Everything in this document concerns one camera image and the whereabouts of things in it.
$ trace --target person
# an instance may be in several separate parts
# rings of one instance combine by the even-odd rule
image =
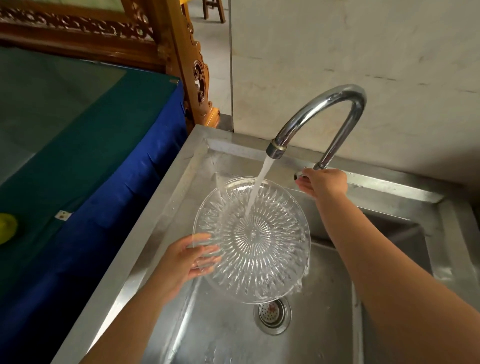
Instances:
[[[303,173],[306,178],[297,179],[297,186],[315,199],[362,303],[399,362],[480,363],[480,314],[372,225],[347,198],[344,172]],[[187,248],[193,239],[208,237],[201,234],[173,243],[81,363],[139,363],[162,307],[187,280],[213,271],[198,266],[215,263],[201,256],[217,246]]]

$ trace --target stainless steel sink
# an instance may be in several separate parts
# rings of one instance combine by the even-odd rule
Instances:
[[[69,360],[62,363],[73,363],[72,350],[78,356],[88,350],[148,279],[167,245],[192,233],[196,212],[218,178],[258,175],[268,143],[215,129],[194,129],[62,346],[59,363],[65,357]],[[143,363],[392,361],[358,301],[314,201],[293,181],[295,172],[313,166],[320,156],[289,147],[267,175],[297,199],[312,234],[309,275],[301,292],[286,297],[291,307],[287,329],[275,336],[265,333],[254,317],[258,306],[223,297],[198,279],[186,284],[165,307]],[[480,232],[460,188],[338,157],[330,166],[348,174],[349,198],[383,234],[480,308]]]

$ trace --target glass plate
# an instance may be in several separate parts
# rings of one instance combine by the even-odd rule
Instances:
[[[228,181],[198,210],[193,233],[208,232],[222,261],[207,281],[243,303],[285,296],[307,274],[310,230],[299,204],[285,189],[263,180],[248,217],[245,209],[255,177]]]

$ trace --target person's left hand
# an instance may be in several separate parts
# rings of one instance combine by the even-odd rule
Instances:
[[[177,240],[167,248],[152,274],[152,278],[159,286],[163,304],[173,300],[185,282],[214,271],[213,264],[220,262],[222,258],[220,256],[202,256],[218,251],[217,245],[188,248],[193,242],[206,241],[210,237],[211,235],[207,233],[189,235]]]

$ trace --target curved metal pipe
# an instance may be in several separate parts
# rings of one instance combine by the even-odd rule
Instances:
[[[267,148],[267,155],[273,159],[280,159],[287,149],[287,145],[292,140],[298,130],[302,128],[311,118],[320,111],[329,108],[342,101],[351,101],[352,108],[342,127],[335,135],[322,159],[315,164],[313,169],[325,169],[335,153],[342,146],[350,132],[357,125],[367,104],[367,95],[365,90],[357,85],[337,86],[314,98],[303,108],[301,108],[280,130],[278,135]]]

